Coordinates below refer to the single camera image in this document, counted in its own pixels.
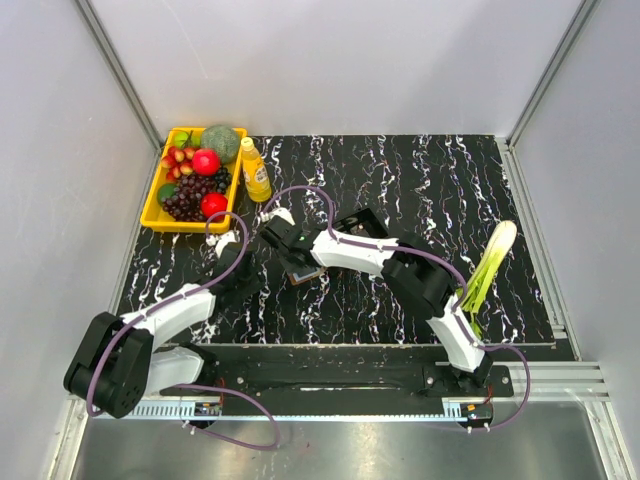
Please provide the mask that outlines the brown leather card holder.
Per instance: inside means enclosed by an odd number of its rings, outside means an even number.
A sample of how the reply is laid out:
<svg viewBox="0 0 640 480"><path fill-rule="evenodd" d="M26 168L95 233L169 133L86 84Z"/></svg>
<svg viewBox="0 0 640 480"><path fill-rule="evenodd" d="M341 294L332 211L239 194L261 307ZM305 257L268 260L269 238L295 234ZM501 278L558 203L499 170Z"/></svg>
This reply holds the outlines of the brown leather card holder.
<svg viewBox="0 0 640 480"><path fill-rule="evenodd" d="M304 267L295 268L288 272L288 278L292 285L300 285L302 283L318 278L326 271L325 267Z"/></svg>

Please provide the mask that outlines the black plastic card box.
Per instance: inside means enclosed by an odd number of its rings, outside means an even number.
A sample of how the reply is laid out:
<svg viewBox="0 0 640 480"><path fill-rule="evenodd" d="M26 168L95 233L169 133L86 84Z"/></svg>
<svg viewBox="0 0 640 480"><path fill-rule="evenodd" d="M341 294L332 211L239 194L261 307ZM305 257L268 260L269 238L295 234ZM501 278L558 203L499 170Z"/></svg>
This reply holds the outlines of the black plastic card box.
<svg viewBox="0 0 640 480"><path fill-rule="evenodd" d="M388 237L386 228L369 207L335 220L332 227L339 233L353 236L374 239L384 239Z"/></svg>

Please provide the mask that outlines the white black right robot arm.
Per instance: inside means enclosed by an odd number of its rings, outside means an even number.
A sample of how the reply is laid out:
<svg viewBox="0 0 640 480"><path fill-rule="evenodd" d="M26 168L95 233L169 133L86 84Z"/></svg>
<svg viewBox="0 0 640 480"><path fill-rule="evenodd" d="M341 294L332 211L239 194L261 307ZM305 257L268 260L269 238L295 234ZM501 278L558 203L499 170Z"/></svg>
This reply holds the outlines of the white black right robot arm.
<svg viewBox="0 0 640 480"><path fill-rule="evenodd" d="M457 307L457 277L437 257L427 256L416 234L388 235L369 208L345 216L328 227L310 230L297 224L289 210L260 215L260 236L274 250L293 282L312 273L341 268L384 281L404 313L424 321L447 354L452 382L469 396L491 382L493 361Z"/></svg>

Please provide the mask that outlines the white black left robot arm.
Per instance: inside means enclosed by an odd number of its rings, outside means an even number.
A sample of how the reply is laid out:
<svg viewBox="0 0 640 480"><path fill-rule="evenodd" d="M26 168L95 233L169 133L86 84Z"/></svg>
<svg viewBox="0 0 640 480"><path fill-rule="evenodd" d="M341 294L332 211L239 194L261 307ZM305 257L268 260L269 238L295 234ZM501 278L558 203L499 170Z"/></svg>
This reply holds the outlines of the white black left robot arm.
<svg viewBox="0 0 640 480"><path fill-rule="evenodd" d="M153 305L120 316L96 315L64 375L63 387L93 414L129 415L145 395L184 385L205 395L218 386L218 358L192 343L168 350L169 340L218 309L241 303L262 288L255 250L228 232L215 244L205 274Z"/></svg>

